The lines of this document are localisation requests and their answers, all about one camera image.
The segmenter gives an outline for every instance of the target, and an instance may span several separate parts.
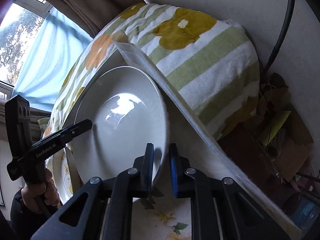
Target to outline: orange flower pattern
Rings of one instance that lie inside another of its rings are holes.
[[[49,136],[51,134],[51,127],[50,123],[48,124],[49,126],[44,130],[43,138]]]
[[[91,50],[86,57],[85,68],[87,70],[98,67],[107,53],[107,48],[113,42],[112,38],[113,35],[103,34],[94,41]]]

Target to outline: black cable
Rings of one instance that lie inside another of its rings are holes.
[[[288,5],[287,5],[287,11],[285,12],[285,17],[284,17],[284,22],[283,22],[283,25],[282,25],[282,29],[281,29],[281,32],[279,34],[279,37],[278,37],[278,40],[277,40],[277,43],[276,45],[274,46],[271,54],[270,54],[270,57],[268,59],[268,62],[266,64],[266,66],[264,67],[263,69],[263,72],[262,72],[262,77],[264,78],[269,70],[269,68],[271,67],[272,63],[275,61],[278,53],[279,53],[279,50],[280,50],[280,47],[284,41],[284,38],[287,34],[287,31],[288,31],[288,28],[289,28],[289,25],[290,25],[290,22],[291,22],[291,18],[292,18],[292,14],[293,14],[293,8],[294,8],[294,3],[295,3],[295,0],[288,0]]]

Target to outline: human hand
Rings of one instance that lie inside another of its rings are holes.
[[[56,206],[58,205],[60,199],[56,186],[52,180],[52,173],[47,168],[45,169],[45,181],[48,183],[46,187],[44,183],[28,185],[21,190],[21,195],[24,204],[28,209],[37,214],[42,214],[41,209],[38,207],[35,196],[44,193],[46,205]]]

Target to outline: blue curtain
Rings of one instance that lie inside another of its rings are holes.
[[[91,41],[89,34],[52,8],[21,69],[13,96],[19,94],[30,107],[51,112],[65,77]]]

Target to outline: floral towel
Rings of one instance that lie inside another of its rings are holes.
[[[45,136],[62,128],[85,86],[115,51],[123,30],[177,89],[215,139],[255,112],[259,64],[245,33],[208,14],[139,3],[110,22],[71,68]]]

